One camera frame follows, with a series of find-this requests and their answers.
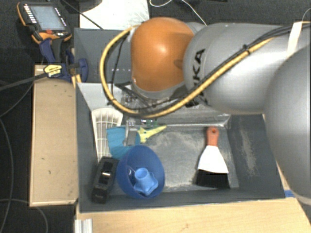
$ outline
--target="handheld controller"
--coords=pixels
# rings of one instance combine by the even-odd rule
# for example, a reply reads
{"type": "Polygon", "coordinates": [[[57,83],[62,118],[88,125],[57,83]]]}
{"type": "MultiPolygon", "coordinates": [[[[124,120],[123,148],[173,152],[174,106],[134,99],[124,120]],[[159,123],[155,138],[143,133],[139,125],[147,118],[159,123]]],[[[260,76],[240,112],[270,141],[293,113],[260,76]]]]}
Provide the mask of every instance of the handheld controller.
{"type": "Polygon", "coordinates": [[[36,43],[50,38],[71,38],[71,30],[57,7],[50,2],[19,2],[17,13],[22,24],[29,28],[36,43]]]}

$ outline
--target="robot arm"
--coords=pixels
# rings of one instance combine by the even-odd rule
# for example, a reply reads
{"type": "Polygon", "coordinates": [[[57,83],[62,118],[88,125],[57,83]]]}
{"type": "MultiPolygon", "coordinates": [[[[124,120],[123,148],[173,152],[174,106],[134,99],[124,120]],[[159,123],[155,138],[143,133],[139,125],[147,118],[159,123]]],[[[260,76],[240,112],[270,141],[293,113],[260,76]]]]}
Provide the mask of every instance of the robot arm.
{"type": "MultiPolygon", "coordinates": [[[[157,21],[154,27],[153,20],[139,26],[132,38],[133,88],[150,100],[163,100],[182,87],[189,90],[188,95],[156,113],[143,115],[124,107],[111,96],[104,80],[107,48],[102,55],[100,72],[111,102],[127,114],[145,118],[173,112],[194,97],[199,103],[232,115],[264,114],[277,162],[296,196],[311,205],[310,24],[304,26],[295,53],[289,58],[287,45],[291,28],[284,31],[280,26],[245,23],[185,27],[180,21],[170,24],[170,19],[162,19],[160,24],[157,21]],[[148,63],[141,61],[144,58],[148,58],[148,63]],[[219,66],[228,68],[218,75],[221,68],[217,71],[215,68],[219,66]],[[179,79],[181,68],[183,81],[179,79]],[[168,82],[158,86],[157,81],[166,73],[170,74],[168,82]]],[[[110,47],[117,40],[109,43],[110,47]]]]}

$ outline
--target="blue clamp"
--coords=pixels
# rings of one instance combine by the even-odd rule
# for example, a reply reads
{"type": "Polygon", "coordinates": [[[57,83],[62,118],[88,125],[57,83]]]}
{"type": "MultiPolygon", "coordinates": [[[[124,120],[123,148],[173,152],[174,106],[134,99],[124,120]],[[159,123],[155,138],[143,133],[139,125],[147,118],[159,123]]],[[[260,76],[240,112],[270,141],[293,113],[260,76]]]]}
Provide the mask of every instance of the blue clamp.
{"type": "Polygon", "coordinates": [[[46,58],[48,64],[58,64],[61,66],[61,70],[57,75],[48,75],[48,77],[62,79],[70,83],[71,74],[80,74],[81,81],[85,82],[88,74],[86,59],[79,59],[78,63],[74,63],[73,54],[70,52],[70,50],[66,50],[65,53],[67,56],[67,63],[61,63],[62,42],[62,39],[56,39],[52,41],[52,39],[47,38],[39,44],[41,54],[46,58]]]}

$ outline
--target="wooden board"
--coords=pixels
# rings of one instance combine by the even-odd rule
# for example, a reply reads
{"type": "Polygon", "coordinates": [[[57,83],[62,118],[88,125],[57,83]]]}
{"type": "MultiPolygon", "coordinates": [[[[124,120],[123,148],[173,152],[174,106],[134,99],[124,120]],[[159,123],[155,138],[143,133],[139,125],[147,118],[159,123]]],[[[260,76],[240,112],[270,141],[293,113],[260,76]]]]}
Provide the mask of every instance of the wooden board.
{"type": "Polygon", "coordinates": [[[80,214],[93,233],[311,233],[295,198],[80,214]]]}
{"type": "MultiPolygon", "coordinates": [[[[35,75],[44,66],[35,66],[35,75]]],[[[34,84],[30,206],[72,204],[78,198],[73,85],[44,78],[34,84]]]]}

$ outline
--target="dustpan brush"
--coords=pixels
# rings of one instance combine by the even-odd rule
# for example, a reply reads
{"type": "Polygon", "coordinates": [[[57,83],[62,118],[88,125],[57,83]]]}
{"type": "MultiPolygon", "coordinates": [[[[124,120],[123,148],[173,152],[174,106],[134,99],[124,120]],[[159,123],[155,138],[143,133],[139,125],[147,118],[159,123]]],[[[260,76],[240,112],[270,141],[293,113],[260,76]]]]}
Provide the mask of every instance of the dustpan brush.
{"type": "Polygon", "coordinates": [[[218,149],[219,130],[207,129],[207,146],[204,149],[196,178],[196,184],[213,188],[229,188],[228,168],[218,149]]]}

